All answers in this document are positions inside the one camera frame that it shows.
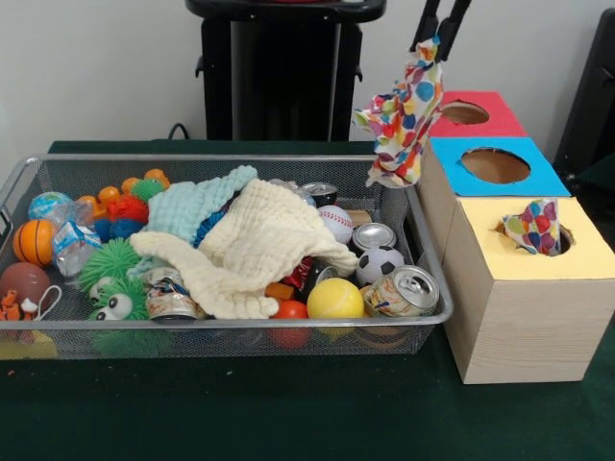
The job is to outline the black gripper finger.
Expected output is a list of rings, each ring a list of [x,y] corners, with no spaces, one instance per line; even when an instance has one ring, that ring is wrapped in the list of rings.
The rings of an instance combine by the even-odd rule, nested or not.
[[[472,0],[455,0],[450,14],[441,21],[438,29],[440,39],[437,53],[438,61],[446,61],[448,59],[460,25],[471,3]]]
[[[419,43],[432,38],[438,28],[437,11],[440,4],[440,0],[427,0],[423,8],[419,24],[417,26],[414,39],[409,48],[411,52],[416,50]]]

